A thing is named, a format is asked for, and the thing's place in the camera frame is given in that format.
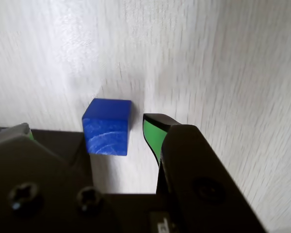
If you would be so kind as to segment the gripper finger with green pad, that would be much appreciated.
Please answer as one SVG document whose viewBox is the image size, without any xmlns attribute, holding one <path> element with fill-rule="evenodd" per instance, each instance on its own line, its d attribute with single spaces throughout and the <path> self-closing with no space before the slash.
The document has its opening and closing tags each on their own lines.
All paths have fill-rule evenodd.
<svg viewBox="0 0 291 233">
<path fill-rule="evenodd" d="M 0 233 L 114 233 L 111 210 L 82 173 L 33 139 L 0 131 Z"/>
<path fill-rule="evenodd" d="M 180 232 L 265 232 L 196 126 L 145 113 L 143 135 L 159 165 L 156 192 L 169 197 L 171 218 Z"/>
</svg>

